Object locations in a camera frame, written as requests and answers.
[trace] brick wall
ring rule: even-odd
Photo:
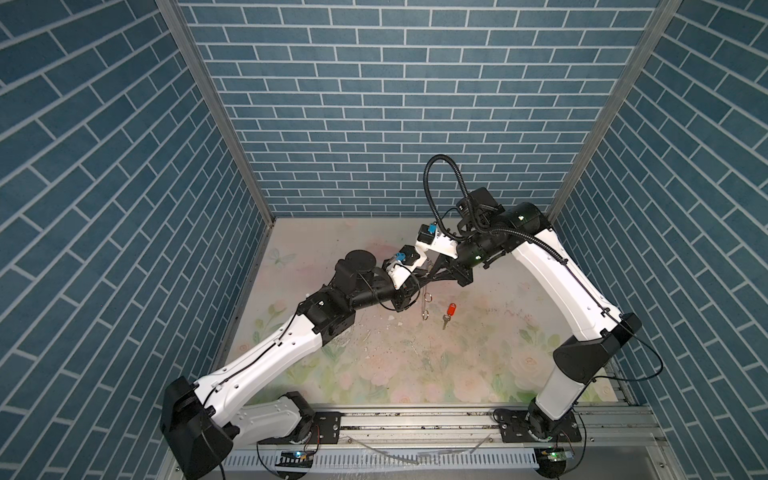
[[[152,0],[0,22],[0,478],[145,478],[263,222]]]
[[[635,391],[689,478],[766,478],[766,25],[762,0],[685,0],[558,221],[664,358]]]
[[[182,6],[276,214],[423,216],[437,153],[546,208],[657,0],[259,3]]]

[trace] floral tabletop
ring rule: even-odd
[[[333,276],[350,250],[364,249],[380,265],[413,244],[428,220],[279,219],[227,361],[286,322],[307,293]],[[428,286],[422,302],[403,313],[381,306],[357,312],[355,324],[305,357],[253,397],[267,402],[291,390],[310,403],[527,402],[554,368],[552,350],[570,336],[565,318],[541,284],[512,257],[475,268],[475,282]],[[443,329],[450,303],[457,309]],[[599,379],[581,401],[615,402]]]

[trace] black disc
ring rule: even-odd
[[[352,250],[344,260],[350,262],[358,272],[368,272],[376,266],[376,257],[368,250]]]

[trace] metal corner post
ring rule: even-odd
[[[248,162],[248,159],[243,149],[243,145],[237,138],[234,126],[230,121],[230,117],[227,111],[224,109],[224,105],[219,97],[219,94],[214,86],[214,81],[208,74],[208,69],[205,66],[202,55],[197,49],[197,44],[192,37],[192,31],[187,25],[187,21],[184,19],[184,13],[181,11],[181,7],[177,0],[156,0],[157,7],[160,9],[160,13],[163,15],[163,20],[168,25],[170,35],[176,41],[176,46],[181,52],[181,56],[184,57],[184,61],[187,63],[187,67],[190,69],[192,78],[200,89],[200,93],[203,95],[210,114],[213,116],[216,126],[219,127],[221,137],[224,139],[224,143],[227,144],[232,158],[237,165],[237,170],[243,175],[243,180],[248,187],[248,191],[253,197],[253,201],[256,203],[259,212],[264,217],[264,221],[268,227],[272,227],[275,218],[270,211],[270,206],[266,202],[266,198],[261,192],[261,188],[256,180],[256,176],[253,174],[253,169]]]
[[[654,52],[656,45],[661,40],[661,35],[667,29],[681,2],[682,0],[660,0],[656,9],[651,14],[640,37],[640,41],[637,42],[637,46],[632,50],[629,59],[627,59],[627,64],[621,72],[621,76],[616,80],[616,85],[614,85],[608,100],[605,102],[605,106],[600,110],[598,117],[592,125],[592,130],[584,139],[584,144],[581,145],[581,150],[576,155],[573,166],[565,175],[563,184],[554,195],[552,205],[547,212],[549,221],[554,222],[565,206],[568,196],[576,188],[579,178],[581,178],[584,170],[587,169],[592,155],[598,149],[600,142],[603,141],[608,128],[611,126],[614,118],[616,118],[627,95],[632,90],[634,82],[640,77],[645,63],[650,58],[650,54]]]

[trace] table surface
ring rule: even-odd
[[[333,276],[350,250],[368,250],[380,265],[415,242],[429,219],[293,219],[276,222],[237,327],[227,361],[286,322],[296,304]],[[455,221],[446,222],[454,225]],[[251,404],[300,391],[310,403],[528,402],[554,368],[552,350],[571,335],[563,314],[517,260],[505,257],[475,282],[428,286],[432,302],[402,313],[371,306],[319,352],[305,357],[258,392]],[[445,330],[442,316],[457,305]],[[615,402],[599,379],[581,401]]]

